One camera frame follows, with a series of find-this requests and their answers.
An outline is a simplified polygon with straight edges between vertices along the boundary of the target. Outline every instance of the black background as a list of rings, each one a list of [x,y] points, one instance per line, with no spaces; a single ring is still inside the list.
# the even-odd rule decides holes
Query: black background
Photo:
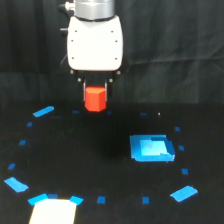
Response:
[[[68,27],[59,0],[0,0],[0,100],[80,100],[76,77],[60,68]],[[116,15],[131,69],[115,102],[222,103],[224,1],[120,0]]]
[[[49,105],[55,110],[48,115],[32,115]],[[110,104],[108,110],[112,115],[88,113],[82,104],[73,103],[7,108],[0,117],[2,223],[28,223],[33,207],[27,200],[43,193],[83,198],[76,224],[224,223],[223,106],[132,103]],[[133,134],[165,134],[173,142],[175,161],[131,159]],[[26,145],[19,146],[22,139]],[[16,166],[8,170],[11,163]],[[183,175],[182,168],[189,175]],[[4,183],[10,177],[29,189],[16,193]],[[180,203],[169,196],[185,186],[198,194]],[[106,197],[104,205],[97,204],[98,196]],[[144,196],[150,198],[149,205],[142,204]]]

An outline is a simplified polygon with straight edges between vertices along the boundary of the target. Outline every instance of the white tile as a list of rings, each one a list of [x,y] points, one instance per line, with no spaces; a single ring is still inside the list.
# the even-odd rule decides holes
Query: white tile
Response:
[[[29,224],[73,224],[76,204],[69,200],[46,199],[35,204]]]

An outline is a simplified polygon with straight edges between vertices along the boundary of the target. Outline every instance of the blue tile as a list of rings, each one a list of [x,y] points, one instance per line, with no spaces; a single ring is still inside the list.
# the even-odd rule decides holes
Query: blue tile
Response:
[[[188,175],[188,169],[182,169],[182,174]]]
[[[47,196],[49,199],[57,199],[58,198],[57,194],[48,194]]]
[[[174,192],[170,196],[173,197],[176,201],[181,202],[196,193],[198,193],[198,191],[196,189],[194,189],[193,187],[190,187],[190,186],[186,186],[186,187]]]
[[[184,146],[183,146],[183,145],[179,145],[179,149],[180,149],[181,151],[184,151]]]
[[[5,180],[4,182],[6,184],[8,184],[17,193],[23,192],[23,191],[25,191],[28,188],[27,185],[20,183],[14,177],[11,177],[11,178]]]
[[[82,198],[78,198],[78,197],[75,197],[75,196],[72,196],[70,198],[70,201],[77,204],[77,205],[80,205],[82,202],[83,202],[83,199]]]
[[[140,116],[147,116],[147,113],[140,113]]]
[[[28,122],[27,123],[27,127],[32,127],[33,123],[32,122]]]
[[[173,144],[165,135],[133,135],[130,136],[130,144],[131,158],[138,162],[174,161]]]
[[[8,167],[9,170],[12,170],[13,168],[15,167],[15,164],[14,163],[11,163]]]
[[[25,145],[26,144],[26,140],[21,140],[19,145]]]
[[[106,201],[106,199],[103,196],[99,196],[97,199],[98,204],[105,204],[105,201]]]
[[[46,107],[46,108],[44,108],[44,109],[42,109],[42,110],[39,110],[39,111],[33,113],[33,115],[34,115],[35,117],[40,117],[40,116],[43,116],[44,114],[47,114],[47,113],[49,113],[49,112],[51,112],[51,111],[53,111],[53,110],[54,110],[54,107],[49,106],[49,107]]]
[[[175,127],[175,131],[180,131],[180,128],[179,127]]]
[[[38,196],[36,196],[34,198],[29,199],[28,202],[31,205],[35,205],[37,202],[43,201],[45,199],[48,199],[47,195],[46,194],[41,194],[41,195],[38,195]]]
[[[149,204],[149,197],[143,197],[142,204]]]

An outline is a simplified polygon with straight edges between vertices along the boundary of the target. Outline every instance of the white robot body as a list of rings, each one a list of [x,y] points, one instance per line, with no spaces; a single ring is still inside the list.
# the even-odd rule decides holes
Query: white robot body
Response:
[[[72,69],[115,71],[123,58],[120,19],[82,21],[71,17],[67,37],[68,62]]]

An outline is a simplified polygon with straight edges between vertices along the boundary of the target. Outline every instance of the black surface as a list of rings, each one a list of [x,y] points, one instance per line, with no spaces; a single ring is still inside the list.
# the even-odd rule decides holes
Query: black surface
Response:
[[[32,116],[49,105],[55,111]],[[114,104],[108,110],[112,115],[88,113],[82,104],[24,103],[11,104],[1,114],[1,223],[28,223],[33,207],[27,200],[42,193],[82,197],[76,224],[224,223],[224,106]],[[30,121],[33,126],[27,127]],[[132,160],[133,134],[166,134],[175,162]],[[19,146],[22,139],[25,146]],[[11,171],[10,163],[16,164]],[[12,176],[29,189],[14,192],[4,183]],[[181,203],[169,196],[187,185],[199,193]],[[98,196],[106,197],[105,205],[97,204]],[[149,205],[142,204],[143,196],[150,198]]]

